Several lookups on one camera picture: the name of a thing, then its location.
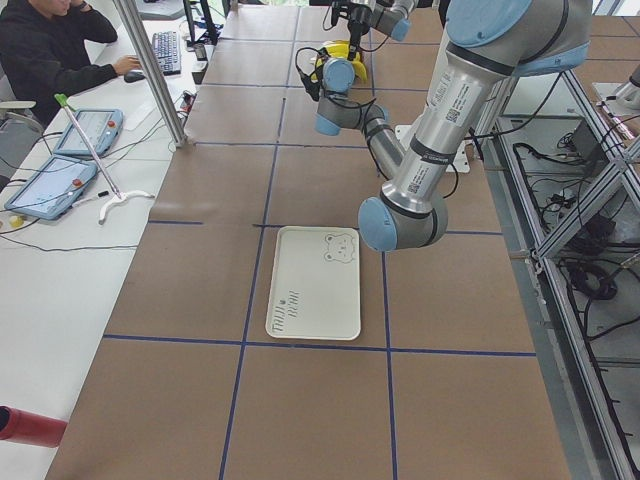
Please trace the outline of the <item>person's hand on desk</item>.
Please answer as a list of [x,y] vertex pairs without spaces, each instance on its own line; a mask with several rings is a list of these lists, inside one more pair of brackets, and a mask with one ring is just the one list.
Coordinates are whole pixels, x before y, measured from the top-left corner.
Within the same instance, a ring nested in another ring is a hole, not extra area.
[[140,70],[141,63],[136,56],[127,55],[127,56],[120,57],[113,64],[113,68],[118,76],[124,76],[125,74],[133,70]]

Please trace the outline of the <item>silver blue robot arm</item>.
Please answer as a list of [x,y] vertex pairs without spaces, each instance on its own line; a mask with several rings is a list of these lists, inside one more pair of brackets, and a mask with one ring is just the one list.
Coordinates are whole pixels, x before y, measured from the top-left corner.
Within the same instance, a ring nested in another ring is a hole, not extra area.
[[348,1],[347,20],[350,32],[348,59],[353,60],[360,48],[361,38],[370,29],[376,30],[395,41],[403,41],[409,31],[410,14],[418,1],[398,0],[390,6],[377,1]]
[[376,251],[420,248],[442,237],[447,210],[436,186],[497,82],[572,69],[585,60],[590,43],[588,1],[450,2],[439,49],[445,66],[433,76],[424,112],[403,145],[382,107],[359,104],[347,92],[362,35],[374,29],[403,40],[417,4],[347,1],[335,6],[349,22],[347,55],[319,50],[319,65],[301,79],[318,103],[316,130],[325,135],[361,131],[387,178],[358,213],[361,237]]

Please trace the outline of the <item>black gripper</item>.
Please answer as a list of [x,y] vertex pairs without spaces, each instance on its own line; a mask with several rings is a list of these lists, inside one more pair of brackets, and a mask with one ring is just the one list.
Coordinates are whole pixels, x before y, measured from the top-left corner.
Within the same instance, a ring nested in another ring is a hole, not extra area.
[[349,55],[355,55],[360,48],[361,36],[369,31],[369,7],[364,4],[348,6]]

